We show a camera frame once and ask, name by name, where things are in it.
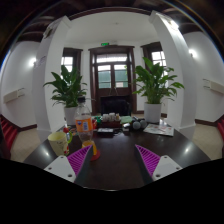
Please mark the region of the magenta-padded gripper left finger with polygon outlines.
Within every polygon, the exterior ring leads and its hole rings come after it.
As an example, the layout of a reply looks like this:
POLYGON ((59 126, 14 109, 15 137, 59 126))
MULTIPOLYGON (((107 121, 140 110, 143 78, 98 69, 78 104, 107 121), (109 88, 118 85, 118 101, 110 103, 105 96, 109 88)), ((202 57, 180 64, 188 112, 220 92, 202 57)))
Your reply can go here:
POLYGON ((45 171, 82 186, 86 179, 92 155, 93 146, 86 146, 68 157, 58 156, 45 168, 45 171))

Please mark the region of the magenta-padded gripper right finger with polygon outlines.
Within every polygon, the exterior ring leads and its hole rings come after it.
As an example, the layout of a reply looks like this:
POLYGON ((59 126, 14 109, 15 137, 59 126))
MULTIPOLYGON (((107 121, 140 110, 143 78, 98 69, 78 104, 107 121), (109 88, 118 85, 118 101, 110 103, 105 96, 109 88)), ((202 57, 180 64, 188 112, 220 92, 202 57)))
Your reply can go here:
POLYGON ((140 145, 135 146, 135 154, 145 185, 182 169, 182 167, 168 155, 159 156, 140 145))

